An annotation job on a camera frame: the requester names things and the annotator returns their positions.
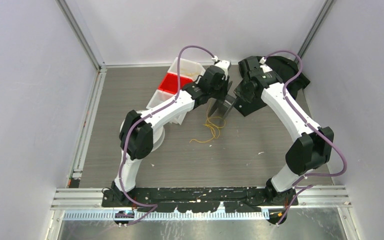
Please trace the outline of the black perforated spool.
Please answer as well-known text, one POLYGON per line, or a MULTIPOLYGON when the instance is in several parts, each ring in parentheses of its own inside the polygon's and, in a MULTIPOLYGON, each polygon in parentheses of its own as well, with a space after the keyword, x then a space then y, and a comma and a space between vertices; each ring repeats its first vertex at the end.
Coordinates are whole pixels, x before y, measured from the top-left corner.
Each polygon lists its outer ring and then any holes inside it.
POLYGON ((209 118, 215 112, 220 114, 221 120, 223 121, 227 118, 230 111, 234 108, 237 98, 230 94, 227 94, 224 100, 217 99, 209 108, 206 116, 209 118))

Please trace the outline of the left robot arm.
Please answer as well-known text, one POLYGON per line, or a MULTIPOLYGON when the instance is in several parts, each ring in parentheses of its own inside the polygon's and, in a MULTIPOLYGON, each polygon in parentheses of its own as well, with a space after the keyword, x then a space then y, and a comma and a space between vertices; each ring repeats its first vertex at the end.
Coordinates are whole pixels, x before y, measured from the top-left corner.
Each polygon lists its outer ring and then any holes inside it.
POLYGON ((181 86, 176 80, 177 93, 154 108, 127 113, 119 133, 121 162, 113 181, 114 200, 121 207, 133 202, 133 190, 142 159, 153 148, 155 133, 173 118, 204 105, 209 99, 224 100, 228 94, 230 63, 222 60, 209 66, 197 81, 181 86))

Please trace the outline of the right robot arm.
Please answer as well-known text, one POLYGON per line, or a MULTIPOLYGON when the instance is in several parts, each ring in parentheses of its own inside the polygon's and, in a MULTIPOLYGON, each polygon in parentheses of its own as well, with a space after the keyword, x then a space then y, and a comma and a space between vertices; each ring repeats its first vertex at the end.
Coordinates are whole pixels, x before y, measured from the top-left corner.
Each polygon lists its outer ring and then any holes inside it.
POLYGON ((242 78, 234 89, 234 107, 248 116, 270 107, 287 129, 293 144, 285 154, 284 167, 266 182, 264 196, 279 205, 293 192, 294 183, 330 160, 334 132, 311 119, 289 93, 282 77, 263 58, 250 56, 238 63, 242 78))

